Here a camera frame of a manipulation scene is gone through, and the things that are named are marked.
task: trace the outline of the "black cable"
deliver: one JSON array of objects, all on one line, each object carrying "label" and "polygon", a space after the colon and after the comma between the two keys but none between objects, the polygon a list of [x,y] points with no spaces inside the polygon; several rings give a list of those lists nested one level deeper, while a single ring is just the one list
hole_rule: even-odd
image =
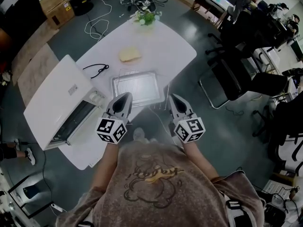
[{"label": "black cable", "polygon": [[13,184],[13,185],[14,185],[13,180],[12,180],[12,179],[11,179],[11,177],[10,177],[9,170],[8,170],[8,169],[6,169],[6,171],[8,172],[8,175],[9,175],[9,180],[10,180],[11,184]]},{"label": "black cable", "polygon": [[[2,143],[16,143],[16,142],[8,142],[8,141],[2,141]],[[29,144],[37,144],[37,145],[39,145],[37,142],[23,142],[23,141],[21,141],[21,142],[19,142],[19,145],[24,145],[24,146],[27,146],[27,145],[29,145]]]},{"label": "black cable", "polygon": [[228,109],[226,106],[225,106],[225,109],[226,109],[227,111],[229,111],[229,112],[232,112],[234,116],[242,116],[242,115],[244,115],[244,111],[243,111],[243,110],[241,110],[241,111],[239,111],[239,112],[235,112],[235,111],[233,111],[233,110]]},{"label": "black cable", "polygon": [[282,187],[284,190],[286,190],[286,191],[290,191],[290,190],[292,190],[292,189],[295,189],[295,187],[293,187],[293,188],[290,188],[290,189],[286,189],[285,187]]},{"label": "black cable", "polygon": [[104,70],[108,69],[109,65],[106,65],[106,64],[93,64],[93,65],[84,67],[82,70],[84,70],[84,69],[86,69],[88,67],[91,67],[91,66],[98,66],[98,65],[101,65],[101,66],[104,66],[104,67],[98,70],[99,73],[97,75],[95,75],[95,76],[93,76],[93,77],[90,78],[90,79],[93,79],[93,78],[97,77],[101,72],[103,72]]},{"label": "black cable", "polygon": [[[252,184],[252,185],[255,186],[255,187],[257,187],[257,188],[259,188],[261,191],[263,191],[263,192],[265,192],[265,193],[268,193],[267,191],[264,191],[262,188],[256,186],[255,184]],[[286,212],[288,213],[288,209],[287,209],[286,204],[285,204],[286,200],[284,200],[280,194],[278,194],[278,193],[268,193],[268,194],[273,195],[273,196],[274,196],[274,195],[279,196],[279,197],[282,199],[282,201],[283,201],[283,207],[284,207],[284,209],[285,209]]]},{"label": "black cable", "polygon": [[43,153],[44,153],[44,163],[43,163],[43,167],[42,167],[42,177],[43,177],[43,180],[44,180],[46,186],[49,189],[49,192],[51,193],[51,201],[53,201],[53,192],[52,192],[50,186],[48,185],[48,183],[46,182],[46,179],[44,177],[44,169],[45,169],[45,165],[46,165],[46,154],[45,154],[45,151],[43,151]]},{"label": "black cable", "polygon": [[296,208],[296,210],[297,210],[297,214],[298,214],[298,221],[299,221],[299,219],[300,219],[300,215],[299,215],[299,210],[298,210],[298,206],[297,206],[297,204],[295,203],[295,201],[293,201],[293,200],[288,200],[288,201],[291,201],[291,202],[293,202],[294,204],[295,204],[295,208]]}]

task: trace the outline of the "brown t-shirt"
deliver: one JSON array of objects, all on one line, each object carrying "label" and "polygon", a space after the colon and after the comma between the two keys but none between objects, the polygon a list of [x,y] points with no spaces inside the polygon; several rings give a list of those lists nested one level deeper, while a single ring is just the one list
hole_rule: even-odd
[{"label": "brown t-shirt", "polygon": [[119,150],[106,193],[90,190],[56,226],[75,227],[93,210],[95,227],[227,227],[219,190],[239,200],[263,226],[261,201],[242,171],[211,183],[178,147],[131,142]]}]

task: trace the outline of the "floor mat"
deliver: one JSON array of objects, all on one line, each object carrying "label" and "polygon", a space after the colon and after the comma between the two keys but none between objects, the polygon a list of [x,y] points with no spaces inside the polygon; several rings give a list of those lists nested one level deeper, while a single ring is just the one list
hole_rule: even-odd
[{"label": "floor mat", "polygon": [[59,60],[52,49],[48,44],[45,44],[25,67],[18,79],[18,86],[25,107],[44,79],[58,63]]},{"label": "floor mat", "polygon": [[58,29],[52,29],[47,21],[45,21],[26,41],[24,46],[21,48],[19,53],[14,58],[11,68],[12,68],[12,81],[14,85],[17,83],[20,75],[29,64],[31,59],[37,54],[37,52],[42,48],[42,46],[47,43],[56,33]]}]

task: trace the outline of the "chair leg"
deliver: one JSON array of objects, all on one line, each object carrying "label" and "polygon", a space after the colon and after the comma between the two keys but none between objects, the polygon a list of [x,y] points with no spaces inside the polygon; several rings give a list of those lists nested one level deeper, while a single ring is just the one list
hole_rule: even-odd
[{"label": "chair leg", "polygon": [[209,55],[212,52],[220,52],[220,51],[224,51],[224,47],[221,46],[219,48],[214,48],[212,50],[207,50],[207,51],[205,51],[205,54]]},{"label": "chair leg", "polygon": [[259,136],[260,134],[262,134],[266,129],[267,129],[267,126],[264,125],[264,126],[262,127],[262,129],[259,130],[257,133],[253,132],[252,136],[253,136],[253,137],[257,137],[257,136]]},{"label": "chair leg", "polygon": [[259,111],[255,110],[252,113],[253,114],[259,114],[261,119],[263,119],[264,122],[267,122],[267,118],[264,115],[262,115]]},{"label": "chair leg", "polygon": [[214,106],[214,104],[213,104],[213,102],[211,101],[209,95],[207,94],[207,91],[205,90],[205,88],[204,88],[203,85],[202,85],[201,78],[200,78],[200,80],[198,81],[198,84],[199,84],[200,87],[203,89],[203,91],[204,91],[204,93],[205,93],[205,95],[206,95],[206,97],[207,97],[207,99],[208,99],[208,101],[209,101],[209,103],[210,103],[210,105],[211,105],[212,108],[214,108],[214,109],[219,109],[219,108],[221,108],[223,105],[225,105],[225,104],[227,104],[227,103],[229,102],[229,100],[227,100],[227,101],[223,102],[222,104],[220,104],[220,105],[218,105],[218,106]]},{"label": "chair leg", "polygon": [[264,107],[265,111],[266,111],[266,116],[262,115],[258,110],[253,111],[253,114],[259,114],[261,119],[264,121],[265,125],[258,131],[258,132],[254,132],[252,134],[253,137],[257,137],[259,135],[261,135],[265,130],[269,130],[270,129],[270,111],[269,111],[269,106],[266,105]]},{"label": "chair leg", "polygon": [[215,40],[217,41],[217,44],[222,44],[222,41],[217,36],[215,36],[214,34],[209,33],[207,36],[210,37],[210,38],[214,37]]}]

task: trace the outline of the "small green plant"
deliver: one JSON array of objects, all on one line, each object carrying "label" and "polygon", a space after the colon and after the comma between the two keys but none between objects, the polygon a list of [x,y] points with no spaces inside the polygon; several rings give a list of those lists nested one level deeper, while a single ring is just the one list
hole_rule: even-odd
[{"label": "small green plant", "polygon": [[162,12],[150,12],[149,9],[143,9],[144,12],[136,11],[131,17],[134,17],[135,23],[140,25],[151,25],[155,20],[160,20]]}]

